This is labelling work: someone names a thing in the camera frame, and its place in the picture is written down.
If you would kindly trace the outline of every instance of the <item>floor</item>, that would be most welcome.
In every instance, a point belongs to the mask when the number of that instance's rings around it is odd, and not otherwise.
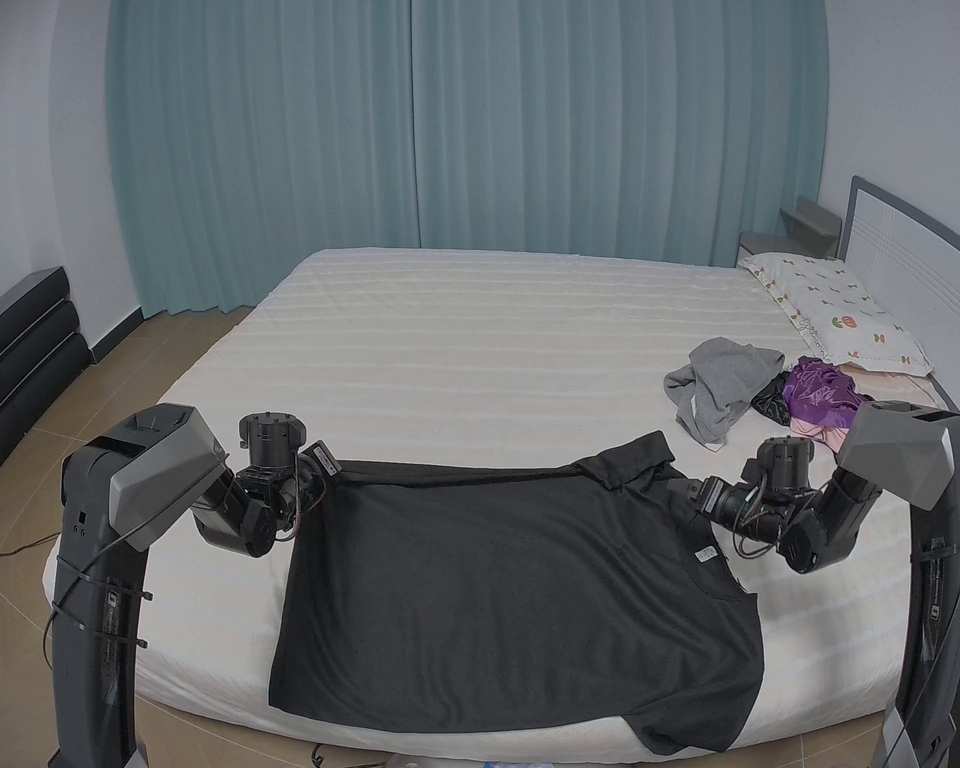
[[[157,315],[99,365],[87,369],[0,466],[0,552],[60,528],[60,460],[130,413],[156,403],[246,315],[237,310]],[[45,766],[56,749],[50,673],[40,651],[49,607],[40,575],[52,544],[0,558],[0,768]],[[870,715],[803,736],[676,768],[864,768],[879,736]],[[208,720],[137,700],[137,730],[151,768],[310,766],[313,745]],[[385,759],[382,753],[324,747],[324,768]]]

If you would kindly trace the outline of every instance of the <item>headboard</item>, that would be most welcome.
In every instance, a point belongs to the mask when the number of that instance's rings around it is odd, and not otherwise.
[[[920,342],[941,394],[960,402],[960,235],[854,176],[839,257]]]

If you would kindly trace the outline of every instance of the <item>purple satin garment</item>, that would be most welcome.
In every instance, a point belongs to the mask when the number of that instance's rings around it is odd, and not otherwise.
[[[850,429],[861,403],[853,379],[816,357],[801,357],[783,386],[790,416],[820,426]]]

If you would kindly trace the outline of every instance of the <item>gray cloth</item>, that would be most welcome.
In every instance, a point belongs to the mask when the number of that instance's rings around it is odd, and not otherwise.
[[[782,370],[782,352],[717,336],[690,352],[689,365],[668,373],[663,389],[693,439],[716,450],[754,396]]]

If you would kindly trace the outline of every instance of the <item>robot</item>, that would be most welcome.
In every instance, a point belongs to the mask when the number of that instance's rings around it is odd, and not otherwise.
[[[188,509],[214,546],[261,557],[337,482],[340,465],[289,414],[240,421],[250,466],[227,454],[191,406],[161,403],[80,448],[63,464],[63,534],[49,630],[60,748],[50,768],[145,768],[135,732],[136,637],[150,545]],[[821,491],[809,487],[813,444],[765,441],[742,482],[669,481],[700,515],[770,550],[798,573],[846,558],[882,491],[910,504],[911,589],[903,667],[872,768],[934,768],[955,733],[960,679],[960,415],[904,402],[861,406]],[[743,540],[761,542],[753,551]]]

